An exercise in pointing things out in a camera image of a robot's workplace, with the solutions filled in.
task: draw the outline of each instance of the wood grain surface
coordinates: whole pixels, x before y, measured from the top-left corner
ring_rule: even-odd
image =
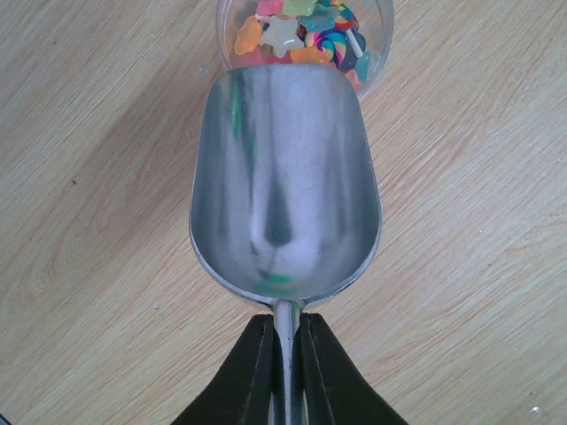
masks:
[[[414,424],[567,423],[567,3],[394,2],[379,251],[322,313]],[[259,310],[188,232],[212,0],[0,2],[0,412],[166,424]]]

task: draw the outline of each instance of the star-shaped candy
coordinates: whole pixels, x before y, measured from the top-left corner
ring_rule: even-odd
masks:
[[[283,14],[309,16],[313,13],[317,0],[284,0]]]
[[[319,33],[334,28],[337,16],[338,9],[335,6],[316,4],[311,16],[300,16],[299,23],[307,29],[307,32]]]
[[[239,56],[250,53],[258,46],[261,36],[261,23],[253,16],[248,17],[245,24],[238,30],[237,42],[234,44],[234,52]]]
[[[260,39],[260,44],[272,46],[274,54],[283,58],[288,50],[301,49],[305,46],[296,34],[297,29],[297,19],[282,19],[272,16],[269,19],[268,29]]]
[[[260,16],[270,16],[282,13],[284,0],[260,0],[256,13]]]

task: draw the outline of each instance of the orange candy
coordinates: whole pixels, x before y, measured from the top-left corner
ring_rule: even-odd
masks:
[[[249,17],[245,24],[238,30],[237,42],[234,44],[234,52],[238,56],[254,51],[262,37],[262,24],[253,16]]]
[[[291,60],[294,64],[328,64],[329,56],[315,46],[304,47],[291,51]]]

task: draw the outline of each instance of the clear plastic cup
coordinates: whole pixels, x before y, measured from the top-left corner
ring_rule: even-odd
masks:
[[[259,46],[262,60],[260,63],[245,63],[242,56],[235,53],[237,32],[246,20],[254,16],[260,0],[218,0],[216,14],[216,34],[221,62],[226,70],[249,65],[263,65],[270,55],[268,45]],[[369,68],[366,81],[353,82],[352,73],[349,80],[362,98],[376,83],[382,73],[390,50],[393,34],[393,4],[392,0],[341,0],[356,16],[359,22],[358,33],[366,40],[365,51],[369,52]]]

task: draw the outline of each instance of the aluminum scoop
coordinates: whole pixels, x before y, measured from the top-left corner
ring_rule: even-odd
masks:
[[[361,275],[381,224],[361,109],[344,75],[329,66],[254,66],[213,85],[191,241],[218,283],[274,313],[282,357],[275,423],[303,422],[293,358],[300,311]]]

